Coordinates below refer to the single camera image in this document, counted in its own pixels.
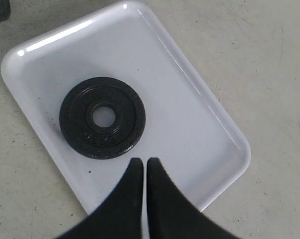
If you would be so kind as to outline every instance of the concrete floor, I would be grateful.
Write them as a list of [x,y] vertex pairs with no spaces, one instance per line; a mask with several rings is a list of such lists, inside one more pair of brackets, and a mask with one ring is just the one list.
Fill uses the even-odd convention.
[[[13,46],[114,0],[12,0]],[[300,238],[300,0],[145,0],[248,138],[246,173],[204,213],[247,239]],[[86,214],[0,76],[0,239],[50,239]]]

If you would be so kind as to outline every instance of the cast iron weight plate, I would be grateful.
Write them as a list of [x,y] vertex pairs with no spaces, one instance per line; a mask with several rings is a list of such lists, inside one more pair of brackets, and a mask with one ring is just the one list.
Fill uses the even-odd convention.
[[[100,127],[93,121],[99,107],[111,108],[115,122]],[[79,83],[65,97],[60,113],[61,132],[78,153],[95,159],[118,157],[141,138],[146,113],[139,95],[126,83],[97,77]]]

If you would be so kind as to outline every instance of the center hole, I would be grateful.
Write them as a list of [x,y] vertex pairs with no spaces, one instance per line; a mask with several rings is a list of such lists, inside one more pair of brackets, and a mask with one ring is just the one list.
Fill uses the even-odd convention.
[[93,112],[92,119],[99,127],[106,128],[115,122],[116,114],[111,108],[102,106]]

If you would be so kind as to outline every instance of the weight plate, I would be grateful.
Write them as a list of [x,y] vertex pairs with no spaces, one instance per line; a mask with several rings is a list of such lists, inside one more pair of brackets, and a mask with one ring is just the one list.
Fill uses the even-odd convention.
[[[100,127],[93,120],[97,108],[109,107],[115,122]],[[61,132],[78,153],[96,159],[118,157],[141,138],[146,113],[139,95],[126,83],[109,77],[81,82],[65,97],[60,113]]]

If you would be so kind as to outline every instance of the plastic tray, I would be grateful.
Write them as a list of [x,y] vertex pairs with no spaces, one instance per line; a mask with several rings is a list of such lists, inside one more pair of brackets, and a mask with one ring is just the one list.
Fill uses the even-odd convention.
[[[143,3],[119,2],[29,40],[5,56],[1,74],[88,213],[115,187],[132,157],[159,157],[200,210],[249,164],[247,140]],[[111,160],[75,152],[58,122],[67,93],[98,76],[129,84],[147,115],[139,143]]]

